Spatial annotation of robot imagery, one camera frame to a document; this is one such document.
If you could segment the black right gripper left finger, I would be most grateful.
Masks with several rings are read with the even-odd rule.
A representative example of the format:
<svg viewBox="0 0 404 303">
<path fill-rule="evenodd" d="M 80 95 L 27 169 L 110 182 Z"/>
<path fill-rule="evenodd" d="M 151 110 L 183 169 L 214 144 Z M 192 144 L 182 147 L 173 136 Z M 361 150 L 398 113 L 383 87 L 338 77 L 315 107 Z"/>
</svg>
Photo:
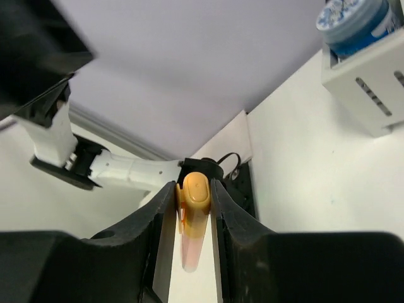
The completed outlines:
<svg viewBox="0 0 404 303">
<path fill-rule="evenodd" d="M 89 239 L 64 232 L 1 234 L 2 302 L 167 302 L 175 182 Z"/>
</svg>

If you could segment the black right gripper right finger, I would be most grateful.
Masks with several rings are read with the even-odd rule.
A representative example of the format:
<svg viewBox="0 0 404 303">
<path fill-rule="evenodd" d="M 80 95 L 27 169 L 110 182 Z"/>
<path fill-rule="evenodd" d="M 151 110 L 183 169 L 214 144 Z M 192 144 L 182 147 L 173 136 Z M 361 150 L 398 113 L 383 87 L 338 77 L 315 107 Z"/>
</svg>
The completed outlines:
<svg viewBox="0 0 404 303">
<path fill-rule="evenodd" d="M 387 232 L 276 233 L 211 182 L 219 302 L 402 302 L 403 241 Z"/>
</svg>

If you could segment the amber highlighter cap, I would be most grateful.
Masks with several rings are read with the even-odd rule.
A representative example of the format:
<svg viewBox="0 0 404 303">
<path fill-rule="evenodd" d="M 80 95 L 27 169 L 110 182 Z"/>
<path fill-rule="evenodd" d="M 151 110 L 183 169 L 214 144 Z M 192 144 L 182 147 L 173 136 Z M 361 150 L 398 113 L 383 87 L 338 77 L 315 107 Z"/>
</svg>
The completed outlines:
<svg viewBox="0 0 404 303">
<path fill-rule="evenodd" d="M 205 236 L 211 194 L 208 178 L 201 172 L 187 174 L 175 185 L 179 233 L 192 239 Z"/>
</svg>

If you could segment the blue slime jar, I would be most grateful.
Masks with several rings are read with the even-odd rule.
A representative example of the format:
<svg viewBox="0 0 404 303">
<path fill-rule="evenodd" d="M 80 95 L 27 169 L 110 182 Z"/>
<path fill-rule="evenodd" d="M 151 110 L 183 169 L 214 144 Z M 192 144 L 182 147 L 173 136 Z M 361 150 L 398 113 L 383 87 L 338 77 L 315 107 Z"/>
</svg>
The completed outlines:
<svg viewBox="0 0 404 303">
<path fill-rule="evenodd" d="M 398 12 L 386 0 L 328 1 L 316 19 L 324 43 L 341 61 L 402 25 Z"/>
</svg>

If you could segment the orange highlighter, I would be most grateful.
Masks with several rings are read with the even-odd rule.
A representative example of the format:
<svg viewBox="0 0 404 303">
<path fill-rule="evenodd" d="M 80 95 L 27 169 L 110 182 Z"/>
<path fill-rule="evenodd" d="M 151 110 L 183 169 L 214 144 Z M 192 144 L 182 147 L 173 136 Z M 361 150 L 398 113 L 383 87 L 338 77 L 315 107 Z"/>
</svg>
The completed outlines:
<svg viewBox="0 0 404 303">
<path fill-rule="evenodd" d="M 181 235 L 181 262 L 187 273 L 194 272 L 199 263 L 203 241 L 206 234 L 208 216 L 203 215 L 194 220 L 185 220 Z"/>
</svg>

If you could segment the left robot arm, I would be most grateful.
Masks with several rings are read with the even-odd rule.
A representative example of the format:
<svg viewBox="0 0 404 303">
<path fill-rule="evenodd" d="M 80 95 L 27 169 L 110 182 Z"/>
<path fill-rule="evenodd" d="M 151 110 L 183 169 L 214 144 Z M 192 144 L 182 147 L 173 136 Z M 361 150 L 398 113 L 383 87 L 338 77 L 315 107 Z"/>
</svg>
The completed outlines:
<svg viewBox="0 0 404 303">
<path fill-rule="evenodd" d="M 105 140 L 112 132 L 71 108 L 71 78 L 95 55 L 52 1 L 1 2 L 1 118 L 12 117 L 33 141 L 31 165 L 75 187 L 177 189 L 177 160 L 123 157 L 75 133 Z"/>
</svg>

